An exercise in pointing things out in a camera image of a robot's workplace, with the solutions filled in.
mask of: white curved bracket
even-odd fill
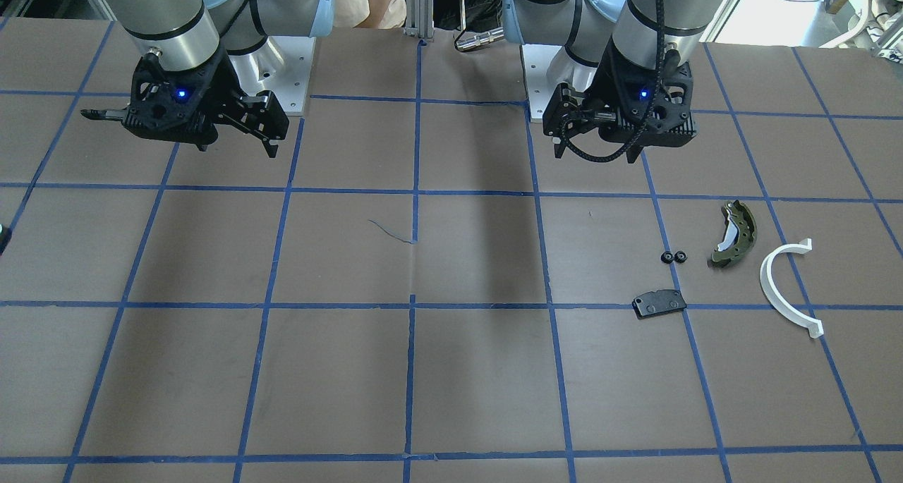
[[[822,327],[822,322],[818,319],[810,318],[803,312],[794,309],[793,305],[787,302],[787,300],[781,296],[781,293],[778,293],[775,279],[771,274],[771,265],[775,261],[777,255],[786,254],[786,252],[806,254],[810,250],[812,250],[812,238],[804,239],[799,244],[781,245],[774,249],[771,254],[765,256],[765,261],[762,261],[762,267],[758,270],[758,281],[762,284],[762,293],[768,298],[772,307],[777,309],[777,311],[780,312],[784,318],[790,320],[790,322],[808,329],[809,336],[812,336],[812,338],[819,338],[819,336],[825,335],[825,329]]]

